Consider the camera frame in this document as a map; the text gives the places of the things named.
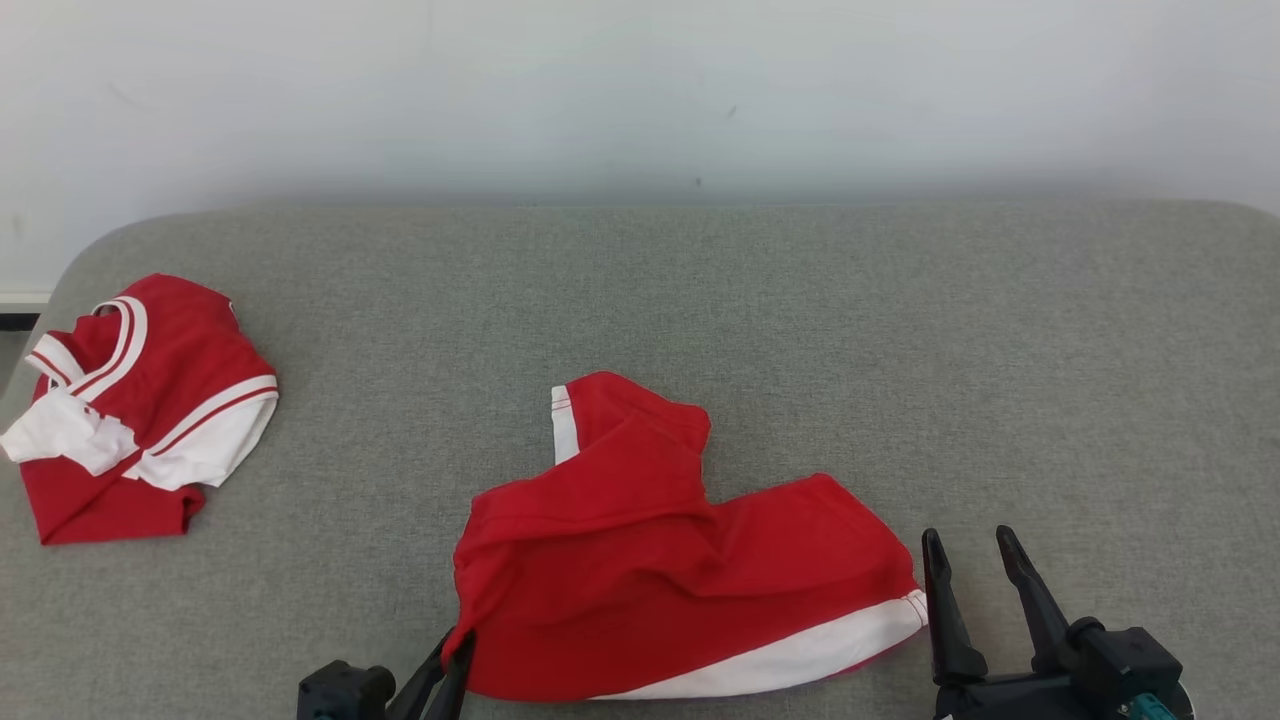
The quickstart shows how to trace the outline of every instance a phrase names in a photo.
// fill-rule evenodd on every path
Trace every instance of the garment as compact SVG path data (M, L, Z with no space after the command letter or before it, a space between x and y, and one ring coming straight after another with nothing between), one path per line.
M275 372L230 301L148 275L54 331L27 361L32 406L0 436L20 462L41 542L179 534L257 443Z
M468 689L708 697L841 673L925 624L911 557L829 475L712 505L707 414L596 373L552 393L557 465L475 498L454 553Z

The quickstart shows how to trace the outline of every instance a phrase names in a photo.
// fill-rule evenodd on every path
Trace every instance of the gray fabric surface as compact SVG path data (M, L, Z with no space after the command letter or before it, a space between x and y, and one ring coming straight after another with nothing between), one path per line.
M0 387L9 382L9 375L22 360L22 351L27 346L27 332L0 332Z
M47 548L0 465L6 717L293 716L342 657L401 680L454 620L477 492L552 462L548 388L611 369L708 409L713 500L829 471L937 527L992 670L1027 666L993 541L1071 618L1144 625L1203 717L1274 710L1280 222L1230 205L259 210L92 246L40 329L151 272L236 301L279 370L184 538ZM0 401L26 405L28 368ZM928 641L749 698L467 717L932 716Z

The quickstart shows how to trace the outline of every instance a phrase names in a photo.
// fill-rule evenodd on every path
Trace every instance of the baseboard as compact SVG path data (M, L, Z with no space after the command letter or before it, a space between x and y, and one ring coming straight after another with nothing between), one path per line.
M0 332L29 331L47 305L47 292L0 292Z
M0 292L0 315L38 315L47 305L47 292Z

